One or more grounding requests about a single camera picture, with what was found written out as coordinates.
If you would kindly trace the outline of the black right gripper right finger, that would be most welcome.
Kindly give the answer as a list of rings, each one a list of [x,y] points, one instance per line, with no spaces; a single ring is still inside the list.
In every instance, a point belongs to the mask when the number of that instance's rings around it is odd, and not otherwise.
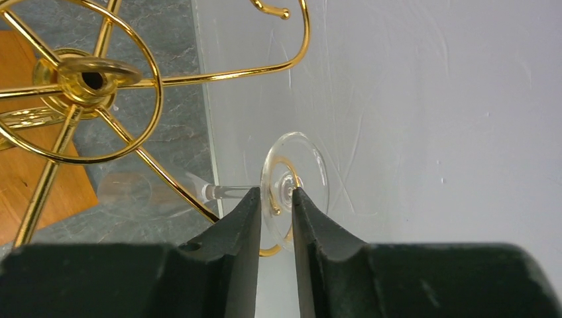
[[[560,317],[525,250],[500,243],[367,243],[292,194],[302,317]]]

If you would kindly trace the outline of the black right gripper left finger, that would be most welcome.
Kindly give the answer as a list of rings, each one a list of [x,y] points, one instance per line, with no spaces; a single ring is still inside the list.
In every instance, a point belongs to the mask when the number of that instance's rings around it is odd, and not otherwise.
[[[29,244],[1,262],[2,317],[253,317],[260,190],[173,244]]]

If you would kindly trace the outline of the clear wine glass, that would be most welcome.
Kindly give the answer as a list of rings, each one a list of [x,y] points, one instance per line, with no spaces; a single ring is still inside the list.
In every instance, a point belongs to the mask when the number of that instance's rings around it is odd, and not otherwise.
[[[282,249],[293,251],[292,194],[300,187],[316,199],[322,212],[329,205],[324,159],[302,132],[282,135],[270,148],[260,173],[261,210],[274,246],[262,248],[261,257]],[[110,172],[98,185],[100,203],[114,212],[132,212],[145,219],[185,213],[190,204],[157,176],[146,172]]]

